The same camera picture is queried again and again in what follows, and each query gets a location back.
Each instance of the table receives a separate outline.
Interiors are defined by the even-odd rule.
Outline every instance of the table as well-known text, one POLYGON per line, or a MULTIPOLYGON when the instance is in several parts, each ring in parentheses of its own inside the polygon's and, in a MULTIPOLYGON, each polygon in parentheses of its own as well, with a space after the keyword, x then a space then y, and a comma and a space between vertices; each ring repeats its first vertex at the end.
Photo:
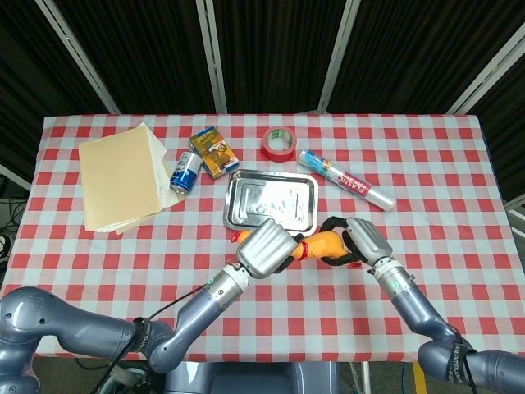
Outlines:
MULTIPOLYGON (((379 226, 437 310, 478 349, 525 351, 525 277, 475 117, 194 115, 48 117, 3 294, 39 286, 101 314, 132 319, 207 281, 235 257, 222 225, 228 177, 199 177, 189 198, 122 236, 84 229, 78 144, 144 121, 173 166, 188 137, 217 126, 247 169, 310 173, 259 152, 269 126, 393 192, 383 213, 319 182, 318 222, 379 226)), ((161 316, 175 322, 177 308, 161 316)), ((189 349, 188 360, 415 360, 427 341, 400 320, 362 268, 306 260, 253 281, 189 349)), ((67 355, 54 337, 40 355, 67 355)))

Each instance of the curtain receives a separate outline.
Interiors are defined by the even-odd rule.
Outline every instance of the curtain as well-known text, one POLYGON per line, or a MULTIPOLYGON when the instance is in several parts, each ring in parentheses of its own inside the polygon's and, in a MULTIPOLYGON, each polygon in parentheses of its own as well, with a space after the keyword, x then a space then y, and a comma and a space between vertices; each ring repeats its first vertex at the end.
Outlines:
POLYGON ((503 199, 525 193, 525 56, 469 113, 480 118, 503 199))
POLYGON ((523 0, 363 0, 327 110, 444 113, 524 21, 523 0))
POLYGON ((0 163, 27 181, 43 118, 106 112, 34 1, 0 2, 0 163))
POLYGON ((123 113, 215 112, 194 0, 55 0, 123 113))
POLYGON ((215 0, 228 112, 319 104, 344 0, 215 0))

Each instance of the red tape roll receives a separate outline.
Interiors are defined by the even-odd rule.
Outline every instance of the red tape roll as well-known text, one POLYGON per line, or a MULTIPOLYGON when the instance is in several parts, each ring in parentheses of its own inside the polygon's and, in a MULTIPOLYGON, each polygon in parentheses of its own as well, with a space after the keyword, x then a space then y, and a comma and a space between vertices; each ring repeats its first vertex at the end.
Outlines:
POLYGON ((297 148, 297 136, 288 127, 270 127, 262 136, 262 152, 273 162, 283 163, 294 157, 297 148), (288 144, 288 149, 274 150, 270 148, 270 141, 281 138, 288 144))

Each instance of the orange rubber chicken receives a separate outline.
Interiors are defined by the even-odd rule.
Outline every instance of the orange rubber chicken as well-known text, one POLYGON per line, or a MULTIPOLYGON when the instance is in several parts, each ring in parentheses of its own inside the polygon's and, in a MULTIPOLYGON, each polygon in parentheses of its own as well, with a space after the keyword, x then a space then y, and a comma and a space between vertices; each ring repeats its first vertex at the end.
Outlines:
MULTIPOLYGON (((251 233, 251 231, 239 231, 231 237, 231 242, 242 243, 251 233)), ((303 238, 291 255, 297 260, 320 259, 321 257, 338 259, 348 253, 339 234, 333 231, 323 231, 303 238)))

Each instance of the metal tray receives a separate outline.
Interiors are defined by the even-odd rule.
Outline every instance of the metal tray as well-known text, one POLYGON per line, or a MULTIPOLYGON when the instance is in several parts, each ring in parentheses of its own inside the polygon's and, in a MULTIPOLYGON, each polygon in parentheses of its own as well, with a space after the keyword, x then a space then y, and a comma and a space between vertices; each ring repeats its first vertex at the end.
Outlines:
POLYGON ((292 236, 311 236, 317 227, 318 193, 317 181, 308 175, 237 170, 226 193, 224 224, 251 230, 273 218, 292 236))

